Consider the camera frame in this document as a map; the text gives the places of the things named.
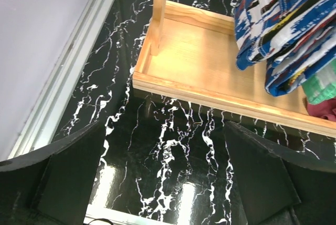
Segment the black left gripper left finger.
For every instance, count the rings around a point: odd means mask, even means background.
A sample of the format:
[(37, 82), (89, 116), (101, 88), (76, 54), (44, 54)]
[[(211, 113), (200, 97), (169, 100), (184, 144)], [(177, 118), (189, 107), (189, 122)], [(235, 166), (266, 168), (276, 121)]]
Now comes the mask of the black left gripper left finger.
[(96, 122), (1, 161), (1, 224), (83, 224), (105, 135)]

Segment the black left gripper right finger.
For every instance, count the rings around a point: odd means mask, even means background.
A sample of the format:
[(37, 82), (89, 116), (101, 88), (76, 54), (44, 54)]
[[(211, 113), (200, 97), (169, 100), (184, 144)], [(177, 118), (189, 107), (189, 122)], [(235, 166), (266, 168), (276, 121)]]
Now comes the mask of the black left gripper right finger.
[(228, 121), (224, 136), (248, 224), (335, 224), (335, 162)]

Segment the green white patterned trousers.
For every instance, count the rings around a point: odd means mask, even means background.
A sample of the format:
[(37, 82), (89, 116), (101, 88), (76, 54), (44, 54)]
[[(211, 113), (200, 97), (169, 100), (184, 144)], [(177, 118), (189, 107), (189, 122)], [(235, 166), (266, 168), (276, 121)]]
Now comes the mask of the green white patterned trousers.
[(309, 104), (317, 105), (335, 97), (335, 68), (326, 66), (302, 84)]

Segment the blue patterned trousers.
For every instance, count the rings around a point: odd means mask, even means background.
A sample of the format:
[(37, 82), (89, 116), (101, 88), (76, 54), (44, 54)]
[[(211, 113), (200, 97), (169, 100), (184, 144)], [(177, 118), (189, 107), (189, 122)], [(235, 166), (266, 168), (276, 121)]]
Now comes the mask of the blue patterned trousers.
[(286, 95), (335, 59), (335, 0), (241, 0), (237, 68), (266, 62), (265, 90)]

